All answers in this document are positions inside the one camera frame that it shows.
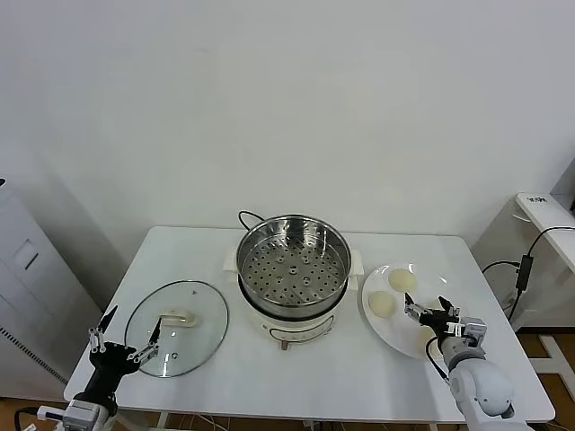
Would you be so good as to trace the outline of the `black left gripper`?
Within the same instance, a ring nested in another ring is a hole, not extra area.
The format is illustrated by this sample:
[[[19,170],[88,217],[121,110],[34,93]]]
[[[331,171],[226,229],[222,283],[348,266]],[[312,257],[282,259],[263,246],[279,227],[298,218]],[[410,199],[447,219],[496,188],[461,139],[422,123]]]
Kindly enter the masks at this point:
[[[89,329],[92,352],[89,358],[94,371],[84,390],[77,393],[74,400],[91,402],[102,407],[117,407],[116,391],[121,379],[135,373],[138,370],[137,363],[147,363],[157,356],[161,317],[158,318],[147,345],[140,350],[104,341],[104,333],[117,310],[118,306],[115,305],[95,328]]]

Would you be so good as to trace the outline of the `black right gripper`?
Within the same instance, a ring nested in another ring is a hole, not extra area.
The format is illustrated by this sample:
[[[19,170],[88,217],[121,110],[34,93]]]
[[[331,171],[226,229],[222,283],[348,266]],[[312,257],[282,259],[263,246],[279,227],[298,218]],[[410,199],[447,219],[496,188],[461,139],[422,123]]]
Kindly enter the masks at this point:
[[[404,312],[412,320],[422,326],[430,327],[441,344],[449,335],[461,335],[462,324],[460,322],[460,309],[454,307],[452,303],[443,296],[438,297],[442,307],[441,310],[426,308],[416,303],[408,294],[404,294]]]

